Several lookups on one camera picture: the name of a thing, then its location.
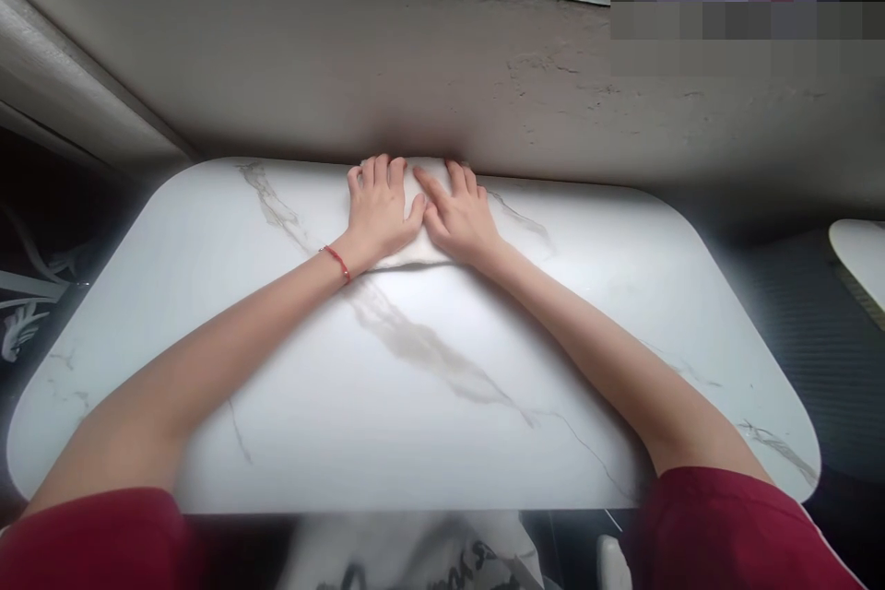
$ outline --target red sleeve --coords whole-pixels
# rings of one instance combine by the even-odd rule
[[[196,587],[195,553],[168,492],[117,490],[9,527],[0,537],[0,579],[29,590],[183,590]]]
[[[798,502],[716,468],[664,473],[621,548],[635,590],[862,587]]]

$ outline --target gray wall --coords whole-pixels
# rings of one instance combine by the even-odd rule
[[[740,232],[885,212],[878,79],[614,77],[557,0],[30,0],[202,156],[453,150]]]

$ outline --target white marble tabletop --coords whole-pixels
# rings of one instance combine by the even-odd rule
[[[164,184],[18,402],[21,493],[128,376],[332,241],[346,172],[220,159]],[[710,398],[778,486],[811,494],[808,415],[680,214],[631,189],[480,181],[507,240]],[[190,513],[614,508],[651,476],[544,331],[443,265],[366,275],[321,307],[196,434],[176,496]]]
[[[885,309],[885,223],[841,219],[830,226],[830,244],[857,283]]]

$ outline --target wrist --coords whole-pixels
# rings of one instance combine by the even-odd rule
[[[515,255],[520,255],[515,247],[499,238],[471,263],[480,274],[495,281],[502,269],[513,262]]]
[[[341,260],[348,267],[351,279],[358,277],[377,262],[377,258],[370,250],[369,243],[350,229],[346,230],[329,246],[341,256]]]

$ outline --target folded white fabric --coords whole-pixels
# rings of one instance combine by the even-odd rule
[[[403,186],[406,190],[406,207],[403,212],[403,218],[408,217],[408,213],[412,209],[412,201],[415,196],[423,194],[424,190],[415,179],[415,167],[420,166],[430,175],[440,181],[442,187],[450,194],[452,192],[452,180],[449,178],[449,170],[445,167],[444,159],[435,159],[432,157],[411,157],[406,158],[406,174],[403,178]],[[421,226],[418,237],[412,242],[404,246],[393,255],[378,261],[372,270],[388,269],[390,267],[402,267],[409,265],[439,265],[440,263],[451,263],[452,258],[436,248],[431,242],[431,238],[427,234],[427,229]]]

